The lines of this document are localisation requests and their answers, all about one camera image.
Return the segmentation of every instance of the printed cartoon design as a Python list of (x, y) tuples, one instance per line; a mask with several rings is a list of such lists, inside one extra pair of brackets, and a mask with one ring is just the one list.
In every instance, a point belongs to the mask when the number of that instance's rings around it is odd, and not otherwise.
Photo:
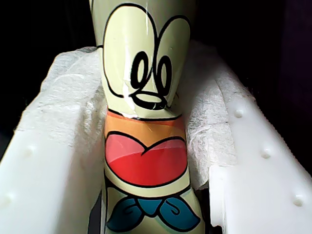
[(188, 232), (200, 222), (192, 208), (179, 196), (163, 199), (143, 199), (129, 195), (121, 199), (115, 206), (107, 227), (122, 233), (134, 229), (144, 217), (160, 220), (177, 232)]
[(187, 169), (185, 142), (179, 136), (146, 147), (125, 133), (110, 132), (106, 140), (106, 160), (121, 180), (139, 187), (163, 186), (175, 181)]
[(115, 9), (103, 39), (103, 86), (109, 108), (136, 117), (165, 118), (189, 40), (185, 16), (171, 17), (158, 34), (143, 7), (127, 3)]
[(189, 38), (185, 16), (171, 17), (158, 34), (152, 16), (132, 3), (107, 21), (105, 194), (113, 233), (204, 233), (174, 105)]

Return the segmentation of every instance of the orange stripe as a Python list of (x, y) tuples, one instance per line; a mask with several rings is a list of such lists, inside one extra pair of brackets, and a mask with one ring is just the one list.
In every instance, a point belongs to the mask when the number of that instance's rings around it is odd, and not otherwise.
[[(138, 121), (138, 122), (142, 122), (140, 120), (136, 120), (136, 119), (132, 119), (132, 118), (126, 118), (124, 116), (115, 114), (113, 112), (107, 111), (107, 115), (108, 116), (112, 116), (114, 118), (120, 118), (120, 119), (125, 119), (128, 121)], [(184, 123), (183, 123), (183, 118), (179, 117), (177, 119), (174, 120), (165, 120), (165, 121), (144, 121), (144, 123), (153, 123), (153, 124), (158, 124), (158, 125), (168, 125), (168, 126), (173, 126), (176, 128), (179, 128), (180, 130), (184, 131)]]
[(168, 137), (182, 137), (185, 140), (184, 129), (177, 128), (172, 123), (177, 120), (164, 121), (164, 124), (163, 121), (145, 122), (108, 113), (105, 121), (105, 136), (111, 131), (126, 133), (135, 137), (147, 147)]

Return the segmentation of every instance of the black outline drawing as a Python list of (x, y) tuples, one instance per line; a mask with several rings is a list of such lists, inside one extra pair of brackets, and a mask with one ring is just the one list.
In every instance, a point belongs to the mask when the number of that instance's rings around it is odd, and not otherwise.
[[(166, 141), (168, 141), (168, 140), (182, 140), (182, 141), (184, 142), (184, 144), (185, 144), (185, 140), (184, 140), (182, 137), (180, 137), (180, 136), (171, 136), (171, 137), (168, 137), (168, 138), (164, 138), (164, 139), (162, 139), (162, 140), (160, 140), (160, 141), (154, 143), (153, 145), (147, 147), (146, 145), (144, 145), (141, 141), (139, 141), (139, 140), (136, 139), (135, 137), (133, 137), (133, 136), (131, 136), (131, 135), (129, 135), (129, 134), (123, 133), (123, 132), (119, 132), (119, 131), (110, 131), (110, 132), (107, 134), (106, 138), (105, 138), (105, 144), (106, 144), (106, 141), (107, 141), (107, 139), (108, 139), (108, 137), (109, 137), (110, 135), (121, 135), (121, 136), (124, 136), (124, 137), (128, 137), (128, 138), (134, 140), (135, 142), (139, 143), (139, 144), (144, 148), (144, 151), (142, 152), (142, 155), (145, 154), (147, 151), (149, 151), (151, 148), (153, 148), (153, 147), (155, 147), (155, 146), (157, 146), (157, 145), (159, 145), (159, 144), (161, 144), (161, 143), (163, 143), (163, 142), (166, 142)], [(184, 171), (183, 171), (177, 178), (174, 178), (173, 180), (170, 180), (170, 181), (168, 181), (168, 182), (166, 182), (166, 183), (159, 184), (159, 185), (143, 186), (143, 185), (133, 184), (133, 183), (131, 183), (131, 182), (129, 182), (129, 181), (126, 181), (126, 180), (122, 179), (121, 177), (119, 177), (119, 176), (114, 172), (114, 170), (110, 167), (109, 163), (107, 162), (106, 154), (105, 154), (105, 161), (106, 161), (106, 164), (107, 164), (107, 166), (109, 167), (109, 169), (111, 169), (111, 171), (113, 172), (113, 174), (114, 174), (115, 176), (117, 176), (120, 180), (122, 180), (123, 182), (125, 182), (125, 183), (127, 183), (127, 184), (130, 184), (130, 185), (133, 185), (133, 186), (136, 186), (136, 187), (139, 187), (139, 188), (157, 188), (157, 187), (165, 186), (165, 185), (167, 185), (167, 184), (171, 184), (172, 182), (174, 182), (174, 181), (180, 179), (180, 178), (186, 173), (186, 171), (187, 171), (187, 169), (188, 169), (188, 161), (186, 160), (186, 167), (185, 167)]]
[[(106, 192), (106, 204), (108, 202), (108, 188), (114, 188), (116, 190), (118, 190), (120, 193), (123, 193), (125, 195), (127, 195), (126, 197), (122, 198), (120, 201), (118, 201), (117, 204), (121, 203), (123, 200), (126, 200), (126, 199), (131, 199), (133, 198), (136, 202), (136, 205), (139, 207), (139, 209), (142, 211), (142, 215), (140, 217), (140, 219), (138, 220), (138, 222), (136, 222), (135, 224), (133, 224), (132, 227), (130, 227), (129, 229), (126, 229), (126, 230), (112, 230), (114, 232), (117, 232), (117, 233), (121, 233), (121, 232), (128, 232), (128, 231), (131, 231), (132, 229), (134, 229), (135, 227), (137, 227), (144, 219), (145, 216), (149, 217), (149, 218), (155, 218), (155, 217), (159, 217), (159, 219), (166, 225), (168, 226), (169, 228), (171, 228), (172, 230), (174, 231), (177, 231), (177, 232), (181, 232), (181, 233), (186, 233), (186, 232), (189, 232), (191, 230), (193, 230), (201, 221), (200, 217), (198, 217), (195, 212), (193, 211), (193, 209), (191, 208), (191, 206), (186, 202), (184, 201), (180, 195), (182, 195), (183, 193), (187, 192), (188, 190), (191, 190), (191, 186), (188, 185), (186, 188), (184, 188), (183, 190), (181, 190), (180, 192), (178, 193), (175, 193), (175, 194), (172, 194), (172, 195), (167, 195), (167, 196), (161, 196), (161, 197), (140, 197), (140, 196), (136, 196), (136, 195), (133, 195), (133, 194), (130, 194), (130, 193), (127, 193), (125, 191), (123, 191), (122, 189), (120, 189), (119, 187), (117, 187), (115, 184), (113, 184), (105, 175), (104, 175), (104, 179), (105, 179), (105, 192)], [(161, 215), (160, 213), (160, 208), (162, 206), (162, 204), (164, 202), (166, 202), (167, 204), (169, 204), (170, 206), (172, 206), (173, 208), (175, 208), (177, 210), (177, 212), (174, 212), (174, 211), (171, 211), (173, 214), (175, 215), (178, 215), (180, 213), (180, 210), (178, 207), (176, 207), (175, 205), (171, 204), (169, 201), (166, 201), (167, 198), (171, 198), (171, 197), (174, 197), (174, 198), (177, 198), (177, 199), (180, 199), (181, 201), (183, 201), (183, 203), (189, 208), (190, 212), (198, 219), (198, 222), (196, 224), (194, 224), (192, 227), (188, 228), (188, 229), (179, 229), (175, 226), (172, 226), (170, 223), (168, 223)], [(144, 199), (144, 200), (162, 200), (160, 202), (160, 204), (158, 205), (157, 209), (155, 210), (155, 212), (150, 215), (150, 214), (147, 214), (143, 208), (141, 207), (138, 199)]]
[[(123, 3), (119, 6), (117, 6), (111, 12), (111, 14), (108, 17), (108, 20), (106, 21), (106, 25), (105, 25), (105, 29), (104, 29), (104, 35), (103, 35), (103, 44), (104, 44), (104, 40), (105, 40), (105, 36), (106, 36), (107, 26), (108, 26), (109, 20), (111, 19), (111, 16), (114, 14), (114, 12), (117, 9), (119, 9), (120, 7), (123, 7), (123, 6), (136, 7), (138, 9), (142, 10), (148, 16), (148, 18), (150, 19), (150, 22), (152, 24), (152, 27), (153, 27), (154, 41), (155, 41), (154, 56), (153, 56), (152, 67), (151, 67), (150, 71), (148, 71), (148, 56), (146, 55), (146, 53), (144, 51), (138, 52), (134, 58), (134, 61), (132, 63), (131, 74), (130, 74), (130, 77), (131, 77), (130, 84), (134, 89), (137, 89), (137, 90), (135, 92), (133, 92), (132, 94), (129, 94), (129, 97), (132, 98), (133, 102), (136, 105), (138, 105), (142, 108), (148, 109), (148, 110), (162, 110), (166, 107), (170, 108), (170, 106), (168, 106), (167, 100), (165, 99), (165, 96), (168, 95), (168, 93), (170, 91), (170, 87), (171, 87), (172, 72), (173, 72), (172, 71), (172, 63), (171, 63), (170, 58), (167, 55), (164, 55), (160, 59), (160, 61), (158, 62), (158, 65), (157, 65), (156, 58), (157, 58), (159, 45), (160, 45), (162, 36), (163, 36), (164, 32), (166, 31), (166, 29), (168, 28), (168, 26), (170, 25), (170, 23), (176, 19), (183, 19), (187, 22), (187, 24), (189, 25), (189, 28), (191, 28), (190, 21), (184, 15), (173, 16), (165, 23), (163, 28), (160, 30), (159, 36), (157, 36), (157, 29), (156, 29), (156, 25), (155, 25), (155, 22), (153, 20), (153, 17), (144, 7), (137, 5), (135, 3)], [(144, 72), (143, 72), (143, 78), (139, 82), (138, 78), (137, 78), (137, 71), (138, 71), (138, 66), (142, 61), (144, 63)], [(104, 63), (105, 63), (105, 61), (103, 59), (104, 75), (105, 75), (105, 79), (107, 81), (107, 85), (108, 85), (110, 92), (118, 98), (124, 98), (124, 95), (117, 94), (112, 89), (112, 87), (108, 81), (107, 75), (106, 75)], [(167, 74), (165, 86), (163, 86), (162, 79), (161, 79), (161, 70), (162, 70), (163, 66), (165, 66), (166, 74)], [(147, 84), (147, 82), (149, 81), (149, 79), (151, 78), (152, 73), (154, 75), (155, 85), (156, 85), (158, 93), (148, 92), (148, 91), (142, 90), (145, 87), (145, 85)], [(145, 94), (145, 95), (157, 97), (160, 99), (160, 102), (148, 102), (148, 101), (141, 100), (137, 97), (138, 94)]]

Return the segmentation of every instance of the red heart shape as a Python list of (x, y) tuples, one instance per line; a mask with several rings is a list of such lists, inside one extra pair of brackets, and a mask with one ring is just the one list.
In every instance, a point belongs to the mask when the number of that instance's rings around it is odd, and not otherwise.
[(105, 157), (123, 181), (139, 187), (157, 187), (177, 180), (187, 168), (183, 139), (170, 137), (146, 147), (123, 133), (109, 134)]

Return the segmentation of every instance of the cartoon face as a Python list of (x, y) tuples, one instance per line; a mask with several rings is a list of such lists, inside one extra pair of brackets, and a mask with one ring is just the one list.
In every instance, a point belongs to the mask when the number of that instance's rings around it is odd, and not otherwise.
[(158, 34), (143, 7), (130, 3), (117, 7), (103, 40), (103, 86), (109, 108), (126, 117), (178, 115), (174, 98), (189, 39), (185, 16), (170, 18)]

